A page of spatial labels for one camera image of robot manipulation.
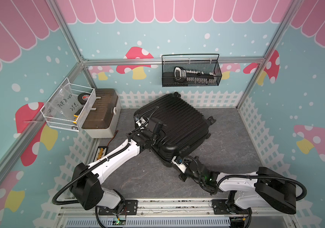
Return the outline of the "black hard-shell suitcase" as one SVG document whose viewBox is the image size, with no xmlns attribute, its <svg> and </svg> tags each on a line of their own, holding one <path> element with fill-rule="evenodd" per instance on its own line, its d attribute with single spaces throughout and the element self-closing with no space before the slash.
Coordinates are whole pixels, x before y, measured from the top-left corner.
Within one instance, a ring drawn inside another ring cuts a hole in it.
<svg viewBox="0 0 325 228">
<path fill-rule="evenodd" d="M 135 111 L 134 119 L 152 116 L 163 123 L 160 135 L 151 150 L 162 164 L 171 168 L 173 157 L 190 155 L 210 137 L 209 127 L 214 117 L 205 118 L 181 98 L 178 92 L 166 94 Z"/>
</svg>

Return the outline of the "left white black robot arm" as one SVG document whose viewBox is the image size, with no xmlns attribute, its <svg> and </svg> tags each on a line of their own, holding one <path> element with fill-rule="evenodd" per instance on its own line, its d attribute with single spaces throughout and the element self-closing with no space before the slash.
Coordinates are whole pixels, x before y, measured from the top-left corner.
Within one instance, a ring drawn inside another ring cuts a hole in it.
<svg viewBox="0 0 325 228">
<path fill-rule="evenodd" d="M 138 116 L 138 126 L 126 135 L 126 140 L 88 165 L 80 163 L 73 173 L 72 180 L 62 187 L 52 198 L 54 205 L 79 203 L 85 210 L 108 208 L 114 214 L 125 209 L 125 198 L 116 190 L 104 188 L 102 184 L 120 166 L 146 149 L 150 149 L 160 136 L 163 123 L 154 118 L 158 107 L 147 110 L 150 116 Z"/>
</svg>

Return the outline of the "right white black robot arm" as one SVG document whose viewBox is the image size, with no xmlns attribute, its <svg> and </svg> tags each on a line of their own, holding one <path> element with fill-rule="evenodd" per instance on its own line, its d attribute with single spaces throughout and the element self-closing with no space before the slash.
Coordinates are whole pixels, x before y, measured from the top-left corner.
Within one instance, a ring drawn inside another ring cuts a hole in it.
<svg viewBox="0 0 325 228">
<path fill-rule="evenodd" d="M 213 206 L 228 214 L 252 212 L 253 208 L 271 207 L 284 214 L 296 213 L 296 203 L 307 195 L 306 187 L 297 180 L 284 177 L 267 167 L 256 172 L 228 174 L 209 170 L 198 157 L 173 157 L 173 168 L 180 171 L 182 181 L 192 179 L 210 195 L 228 192 L 223 202 Z"/>
</svg>

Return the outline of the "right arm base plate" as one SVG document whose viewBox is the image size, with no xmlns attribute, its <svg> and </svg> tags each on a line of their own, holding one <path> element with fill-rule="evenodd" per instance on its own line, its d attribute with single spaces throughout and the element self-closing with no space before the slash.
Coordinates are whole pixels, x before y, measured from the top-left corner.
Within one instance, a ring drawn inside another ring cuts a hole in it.
<svg viewBox="0 0 325 228">
<path fill-rule="evenodd" d="M 249 215 L 252 211 L 238 207 L 233 200 L 213 199 L 212 208 L 215 215 Z"/>
</svg>

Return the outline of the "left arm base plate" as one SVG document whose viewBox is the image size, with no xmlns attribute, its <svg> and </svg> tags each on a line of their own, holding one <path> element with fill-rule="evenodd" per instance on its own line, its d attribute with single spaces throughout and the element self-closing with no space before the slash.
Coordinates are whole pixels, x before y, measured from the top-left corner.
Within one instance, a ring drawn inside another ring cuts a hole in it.
<svg viewBox="0 0 325 228">
<path fill-rule="evenodd" d="M 138 200 L 123 200 L 121 201 L 115 209 L 110 209 L 108 207 L 99 207 L 98 214 L 101 216 L 104 215 L 136 215 L 138 208 Z"/>
</svg>

